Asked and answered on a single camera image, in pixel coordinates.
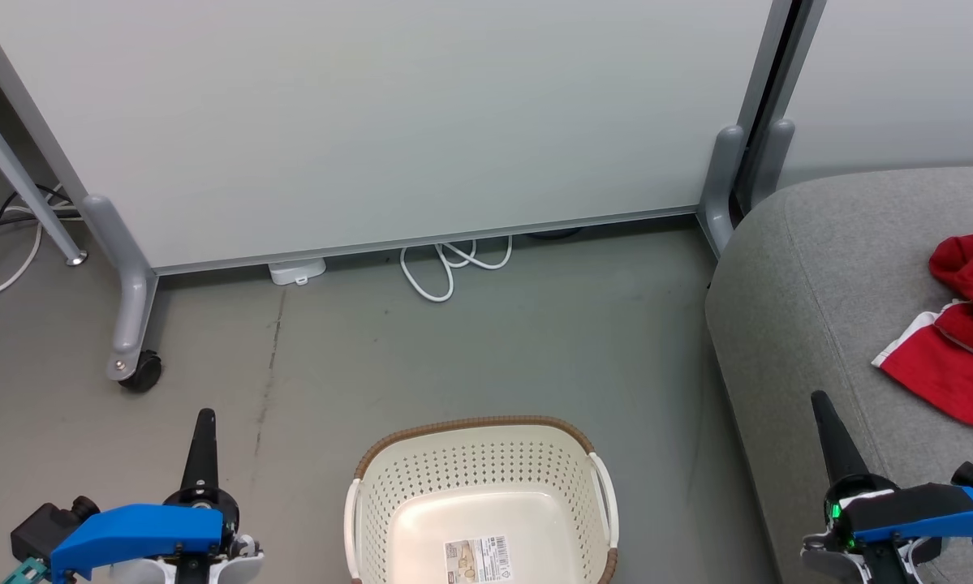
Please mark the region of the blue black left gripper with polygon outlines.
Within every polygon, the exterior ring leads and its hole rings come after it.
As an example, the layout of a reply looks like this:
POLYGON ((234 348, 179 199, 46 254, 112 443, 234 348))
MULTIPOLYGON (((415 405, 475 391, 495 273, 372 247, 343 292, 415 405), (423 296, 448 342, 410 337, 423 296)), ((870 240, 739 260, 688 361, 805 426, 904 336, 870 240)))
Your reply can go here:
POLYGON ((210 582, 214 559, 227 554, 239 526, 236 500, 219 488, 216 413, 203 408, 181 489, 161 505, 126 505, 87 518, 52 551, 50 578, 89 579, 115 563, 168 559, 175 569, 170 581, 210 582))

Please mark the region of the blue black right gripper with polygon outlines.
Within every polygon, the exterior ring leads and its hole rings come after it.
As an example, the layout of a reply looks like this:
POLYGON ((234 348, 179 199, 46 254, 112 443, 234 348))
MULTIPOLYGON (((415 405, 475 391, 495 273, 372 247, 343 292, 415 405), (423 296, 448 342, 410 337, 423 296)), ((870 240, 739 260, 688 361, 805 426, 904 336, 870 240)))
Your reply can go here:
MULTIPOLYGON (((810 394, 830 487, 870 487, 868 466, 825 391, 810 394)), ((847 546, 918 539, 973 543, 973 476, 884 489, 826 505, 832 532, 847 546)))

